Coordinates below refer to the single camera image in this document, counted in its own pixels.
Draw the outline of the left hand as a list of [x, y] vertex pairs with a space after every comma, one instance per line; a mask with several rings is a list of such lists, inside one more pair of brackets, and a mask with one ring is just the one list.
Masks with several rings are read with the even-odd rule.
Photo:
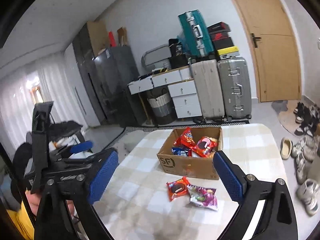
[[[37, 211], [39, 209], [42, 195], [40, 193], [31, 193], [30, 191], [26, 191], [25, 195], [27, 197], [32, 213], [34, 215], [37, 215]], [[75, 211], [74, 203], [71, 200], [68, 200], [67, 206], [68, 206], [71, 217], [74, 217], [74, 211]]]

